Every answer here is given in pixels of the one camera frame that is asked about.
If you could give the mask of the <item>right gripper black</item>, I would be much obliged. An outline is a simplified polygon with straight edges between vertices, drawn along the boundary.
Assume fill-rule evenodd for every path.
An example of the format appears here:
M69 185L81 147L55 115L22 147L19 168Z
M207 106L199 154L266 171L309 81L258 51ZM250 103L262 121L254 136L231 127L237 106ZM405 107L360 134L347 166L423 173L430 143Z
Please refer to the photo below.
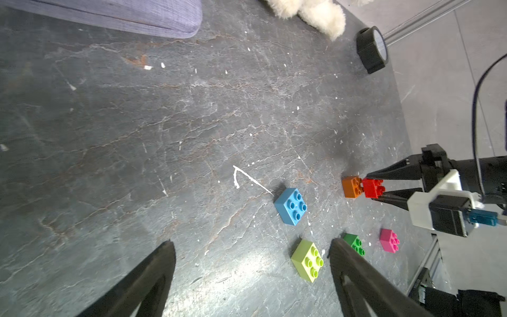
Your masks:
M506 157L489 157L479 160L482 187L477 178L477 167L473 159L456 161L449 159L445 150L438 144L422 148L421 155L410 155L401 161L381 170L366 175L373 180L420 180L422 178L425 192L429 192L441 181L450 170L457 170L462 190L476 192L483 197L485 204L506 204ZM384 192L372 200L387 203L406 211L408 199L422 188L410 188Z

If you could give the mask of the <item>blue lego brick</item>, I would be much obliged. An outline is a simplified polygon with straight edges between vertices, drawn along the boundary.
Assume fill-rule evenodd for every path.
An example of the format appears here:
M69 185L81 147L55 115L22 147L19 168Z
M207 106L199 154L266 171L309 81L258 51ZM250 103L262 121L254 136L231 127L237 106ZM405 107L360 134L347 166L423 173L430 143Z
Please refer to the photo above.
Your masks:
M283 222L292 226L296 226L308 211L308 206L297 188L286 188L274 205Z

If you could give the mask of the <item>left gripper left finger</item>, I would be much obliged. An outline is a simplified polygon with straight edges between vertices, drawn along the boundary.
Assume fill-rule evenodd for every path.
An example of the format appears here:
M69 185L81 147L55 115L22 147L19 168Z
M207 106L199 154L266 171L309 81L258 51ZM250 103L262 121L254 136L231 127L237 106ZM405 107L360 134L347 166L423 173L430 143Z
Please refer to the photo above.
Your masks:
M163 242L80 316L162 316L176 267L176 251Z

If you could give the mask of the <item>pink lego brick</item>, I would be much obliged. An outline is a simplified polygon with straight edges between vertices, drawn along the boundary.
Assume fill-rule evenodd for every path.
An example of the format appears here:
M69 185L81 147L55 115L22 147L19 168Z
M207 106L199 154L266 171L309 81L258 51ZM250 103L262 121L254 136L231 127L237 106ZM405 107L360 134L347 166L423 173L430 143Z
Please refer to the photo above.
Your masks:
M391 229L382 229L380 233L380 243L386 252L395 254L400 248L400 240L396 233Z

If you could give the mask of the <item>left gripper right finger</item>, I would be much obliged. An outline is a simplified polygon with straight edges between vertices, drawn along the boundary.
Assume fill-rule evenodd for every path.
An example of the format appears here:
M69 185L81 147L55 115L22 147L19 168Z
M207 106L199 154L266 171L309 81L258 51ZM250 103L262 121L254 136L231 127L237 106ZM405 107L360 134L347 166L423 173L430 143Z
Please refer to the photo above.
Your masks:
M330 268L344 316L430 316L343 239L332 240Z

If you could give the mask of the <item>orange lego brick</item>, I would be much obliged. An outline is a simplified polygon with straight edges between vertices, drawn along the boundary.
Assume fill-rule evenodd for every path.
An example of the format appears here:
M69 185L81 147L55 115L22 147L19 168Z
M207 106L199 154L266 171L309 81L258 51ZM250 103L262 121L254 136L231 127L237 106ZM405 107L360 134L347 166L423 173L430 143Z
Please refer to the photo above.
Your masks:
M342 181L342 187L346 198L355 199L363 194L362 179L359 176L348 176Z

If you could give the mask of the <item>red lego brick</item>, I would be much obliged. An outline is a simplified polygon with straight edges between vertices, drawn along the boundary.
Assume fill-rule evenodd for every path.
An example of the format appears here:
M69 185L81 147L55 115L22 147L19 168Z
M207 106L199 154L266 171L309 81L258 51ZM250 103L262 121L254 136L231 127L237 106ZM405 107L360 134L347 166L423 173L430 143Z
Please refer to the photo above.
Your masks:
M383 180L363 178L362 186L365 197L377 199L382 196L386 191L386 188L383 186L383 182Z

